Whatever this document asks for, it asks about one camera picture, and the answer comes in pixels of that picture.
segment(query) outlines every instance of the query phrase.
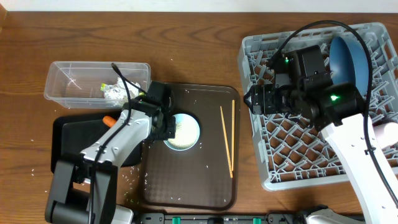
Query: white wall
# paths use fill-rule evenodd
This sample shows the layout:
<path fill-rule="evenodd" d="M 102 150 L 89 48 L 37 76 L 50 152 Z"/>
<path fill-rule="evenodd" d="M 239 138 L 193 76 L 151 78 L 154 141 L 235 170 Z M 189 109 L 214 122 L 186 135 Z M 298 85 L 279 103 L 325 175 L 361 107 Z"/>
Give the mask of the white wall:
<path fill-rule="evenodd" d="M 0 0 L 8 11 L 398 12 L 398 0 Z"/>

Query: orange object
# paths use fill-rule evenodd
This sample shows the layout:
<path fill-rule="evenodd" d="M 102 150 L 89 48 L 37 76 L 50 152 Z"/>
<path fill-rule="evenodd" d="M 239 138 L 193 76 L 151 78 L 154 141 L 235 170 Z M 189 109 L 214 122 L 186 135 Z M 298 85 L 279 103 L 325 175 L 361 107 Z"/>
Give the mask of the orange object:
<path fill-rule="evenodd" d="M 102 119 L 102 121 L 103 121 L 104 124 L 106 124 L 106 125 L 107 125 L 108 127 L 110 127 L 110 128 L 112 128 L 112 127 L 114 126 L 114 124 L 116 124 L 116 120 L 113 119 L 113 118 L 110 117 L 110 116 L 105 116 L 105 117 Z"/>

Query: black tray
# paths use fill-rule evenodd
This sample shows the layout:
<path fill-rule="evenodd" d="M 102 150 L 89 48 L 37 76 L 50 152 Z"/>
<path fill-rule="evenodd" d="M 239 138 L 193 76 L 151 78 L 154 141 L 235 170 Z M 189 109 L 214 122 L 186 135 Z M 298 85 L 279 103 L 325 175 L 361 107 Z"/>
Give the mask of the black tray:
<path fill-rule="evenodd" d="M 154 142 L 144 150 L 139 182 L 142 199 L 149 205 L 227 210 L 236 200 L 239 94 L 228 86 L 174 83 L 169 86 L 175 98 L 172 114 L 186 113 L 196 118 L 200 138 L 186 151 L 171 150 L 163 141 Z M 222 106 L 231 150 L 232 100 L 235 100 L 233 179 L 229 176 L 220 115 Z"/>

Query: dish rack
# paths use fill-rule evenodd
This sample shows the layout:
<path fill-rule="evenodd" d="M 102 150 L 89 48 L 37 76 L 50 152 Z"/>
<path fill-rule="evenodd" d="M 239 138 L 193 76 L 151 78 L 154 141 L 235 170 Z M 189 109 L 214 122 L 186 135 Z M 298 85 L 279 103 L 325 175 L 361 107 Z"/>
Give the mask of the dish rack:
<path fill-rule="evenodd" d="M 351 26 L 368 46 L 373 66 L 373 90 L 369 114 L 373 125 L 398 122 L 398 56 L 387 29 L 381 23 Z M 245 37 L 238 55 L 244 93 L 254 84 L 272 83 L 265 62 L 294 31 Z M 329 69 L 329 47 L 336 36 L 353 34 L 342 27 L 304 30 L 292 38 L 284 52 L 319 45 Z M 291 118 L 309 120 L 300 115 L 250 113 L 252 140 L 261 185 L 269 191 L 346 182 L 348 177 L 336 154 L 315 128 L 307 128 Z M 383 150 L 395 174 L 398 174 L 398 144 Z"/>

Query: chopsticks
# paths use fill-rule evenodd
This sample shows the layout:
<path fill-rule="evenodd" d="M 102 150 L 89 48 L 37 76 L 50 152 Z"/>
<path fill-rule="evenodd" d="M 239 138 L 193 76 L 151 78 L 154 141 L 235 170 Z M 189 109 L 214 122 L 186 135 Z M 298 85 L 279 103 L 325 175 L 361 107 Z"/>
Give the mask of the chopsticks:
<path fill-rule="evenodd" d="M 226 149 L 226 156 L 228 160 L 228 168 L 229 168 L 229 176 L 233 178 L 232 171 L 234 170 L 234 134 L 235 134 L 235 101 L 232 101 L 232 162 L 229 156 L 229 147 L 228 147 L 228 139 L 226 137 L 226 130 L 225 130 L 225 122 L 224 122 L 224 114 L 223 114 L 223 107 L 220 106 L 221 111 L 221 120 L 223 122 L 223 131 L 224 131 L 224 141 L 225 141 L 225 149 Z"/>
<path fill-rule="evenodd" d="M 232 100 L 232 171 L 234 171 L 234 140 L 235 140 L 235 100 Z"/>

